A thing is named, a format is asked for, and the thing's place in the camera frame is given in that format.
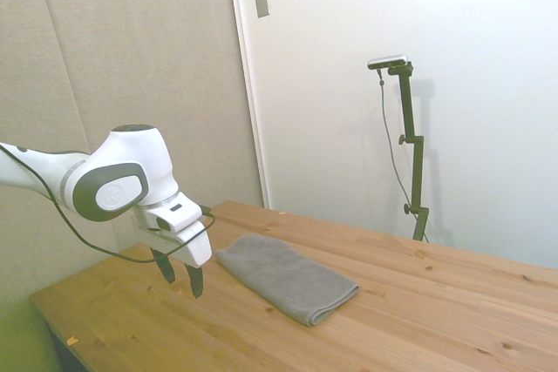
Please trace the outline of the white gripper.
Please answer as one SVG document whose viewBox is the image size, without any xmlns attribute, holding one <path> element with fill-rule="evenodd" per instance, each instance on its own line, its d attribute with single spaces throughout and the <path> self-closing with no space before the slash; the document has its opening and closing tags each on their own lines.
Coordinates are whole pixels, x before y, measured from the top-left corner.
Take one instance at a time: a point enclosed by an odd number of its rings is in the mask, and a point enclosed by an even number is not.
<svg viewBox="0 0 558 372">
<path fill-rule="evenodd" d="M 167 283 L 176 280 L 174 268 L 165 255 L 171 253 L 186 263 L 191 292 L 194 298 L 201 297 L 204 288 L 201 266 L 212 256 L 201 210 L 134 209 L 133 217 L 139 226 L 140 241 L 152 248 L 153 259 Z"/>
</svg>

